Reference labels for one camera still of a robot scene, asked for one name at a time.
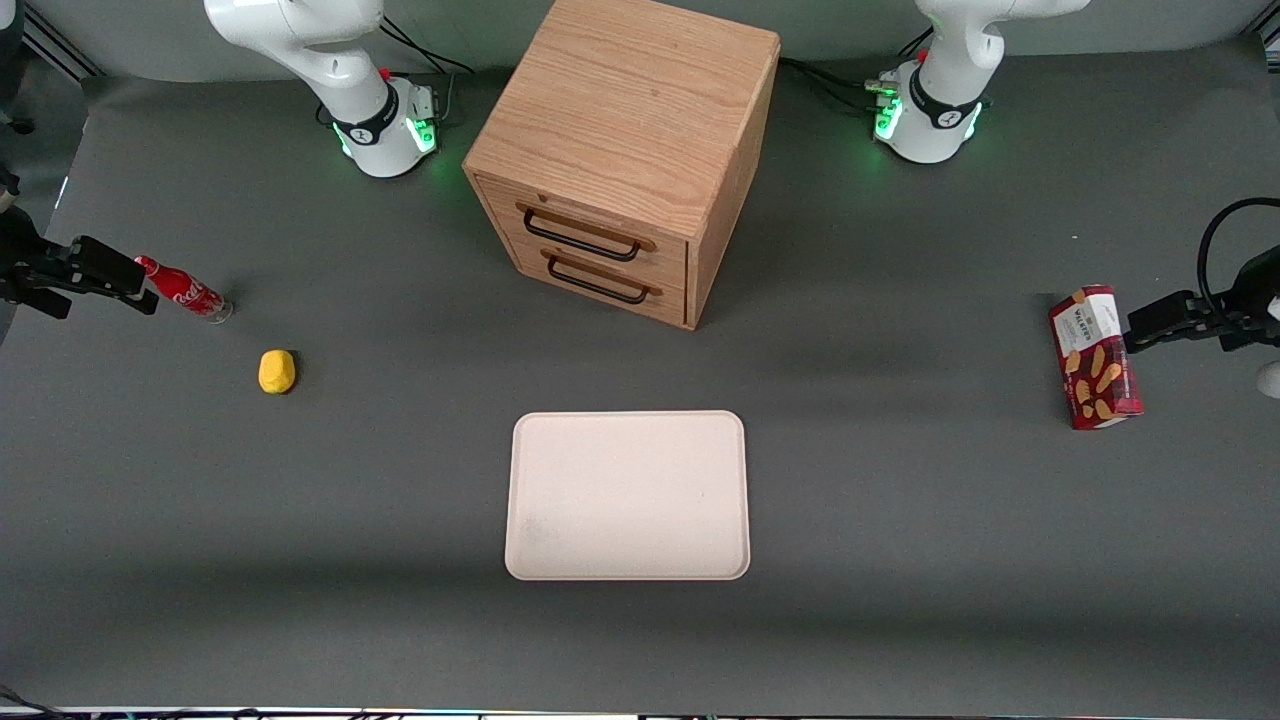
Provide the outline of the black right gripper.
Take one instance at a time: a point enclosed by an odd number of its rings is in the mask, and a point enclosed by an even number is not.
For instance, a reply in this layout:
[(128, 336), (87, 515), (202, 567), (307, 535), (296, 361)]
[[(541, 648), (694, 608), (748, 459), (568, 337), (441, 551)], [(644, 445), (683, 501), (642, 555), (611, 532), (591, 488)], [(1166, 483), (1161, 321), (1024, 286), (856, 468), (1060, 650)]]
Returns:
[[(42, 237), (18, 206), (1, 214), (1, 272), (23, 286), (70, 281), (73, 292), (115, 299), (146, 316), (157, 310), (159, 296), (146, 287), (146, 270), (136, 260), (92, 237), (74, 238), (69, 254), (67, 246)], [(1, 283), (1, 300), (58, 320), (67, 319), (72, 307), (69, 299), (51, 290), (13, 283)]]

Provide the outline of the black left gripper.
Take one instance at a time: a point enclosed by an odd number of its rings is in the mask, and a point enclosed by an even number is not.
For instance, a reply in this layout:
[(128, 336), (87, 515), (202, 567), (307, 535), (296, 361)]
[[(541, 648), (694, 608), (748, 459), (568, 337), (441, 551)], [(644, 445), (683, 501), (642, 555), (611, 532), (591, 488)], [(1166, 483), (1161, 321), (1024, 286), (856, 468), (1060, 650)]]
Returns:
[(1279, 320), (1271, 306), (1279, 292), (1279, 250), (1270, 249), (1247, 261), (1231, 287), (1211, 293), (1208, 250), (1199, 251), (1199, 292), (1180, 290), (1128, 313), (1126, 351), (1139, 354), (1180, 340), (1219, 336), (1224, 352), (1262, 345), (1279, 347)]

